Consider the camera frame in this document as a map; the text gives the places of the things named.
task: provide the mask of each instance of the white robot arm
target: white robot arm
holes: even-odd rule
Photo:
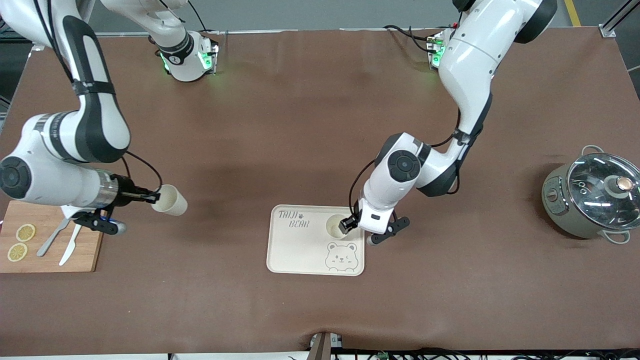
[[[4,0],[0,15],[21,35],[55,47],[66,58],[80,109],[31,117],[18,145],[0,164],[0,188],[13,199],[61,206],[65,216],[74,218],[133,200],[154,203],[156,192],[86,164],[119,160],[131,137],[100,44],[81,20],[75,0],[51,4],[51,0]],[[112,234],[122,230],[109,220],[89,227]]]
[[[218,43],[184,29],[173,11],[187,3],[188,0],[102,0],[107,9],[149,32],[169,74],[179,81],[194,81],[216,72]]]
[[[442,38],[444,53],[438,71],[454,99],[459,124],[445,153],[407,133],[392,135],[375,159],[376,168],[364,184],[355,216],[340,225],[373,233],[375,245],[396,234],[390,222],[396,204],[414,186],[428,197],[445,195],[483,128],[491,106],[491,80],[511,44],[527,43],[542,33],[557,10],[556,0],[453,0],[463,13],[455,31]]]

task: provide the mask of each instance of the dried lemon slice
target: dried lemon slice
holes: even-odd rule
[[[6,257],[12,263],[16,261],[20,261],[24,259],[25,256],[27,256],[28,249],[29,248],[27,248],[27,244],[23,244],[23,243],[13,244],[13,246],[11,246],[9,248],[9,251],[6,253]]]
[[[24,224],[15,232],[15,238],[23,243],[33,239],[34,236],[36,236],[36,227],[33,224]]]

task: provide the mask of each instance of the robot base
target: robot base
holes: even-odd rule
[[[193,38],[193,50],[180,65],[173,64],[169,59],[164,61],[164,69],[176,80],[190,82],[200,79],[205,74],[215,74],[218,62],[218,43],[203,37],[196,31],[188,31]]]

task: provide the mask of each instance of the white paper cup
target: white paper cup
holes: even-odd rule
[[[345,234],[340,231],[338,227],[340,225],[340,221],[344,218],[344,215],[333,215],[326,221],[326,232],[331,235],[334,239],[343,239],[346,237]]]
[[[179,217],[187,211],[187,200],[174,185],[162,185],[160,187],[160,200],[151,204],[153,210],[159,213]]]

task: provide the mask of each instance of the pot handle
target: pot handle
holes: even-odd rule
[[[602,148],[601,148],[601,147],[599,147],[599,146],[597,146],[597,145],[587,145],[587,146],[585,146],[585,147],[583,147],[583,148],[582,148],[582,151],[580,151],[580,155],[581,155],[581,156],[584,156],[584,151],[585,151],[586,149],[593,149],[593,150],[595,150],[596,152],[604,152],[604,150],[602,150]]]
[[[607,230],[600,230],[598,232],[598,234],[602,235],[603,238],[607,239],[608,242],[612,243],[612,244],[616,244],[616,245],[623,245],[629,242],[629,239],[631,239],[631,235],[629,234],[629,231],[620,231],[620,232],[614,232],[614,231],[607,231]],[[625,239],[623,241],[616,241],[613,240],[610,235],[614,235],[614,234],[619,234],[619,235],[624,235]]]

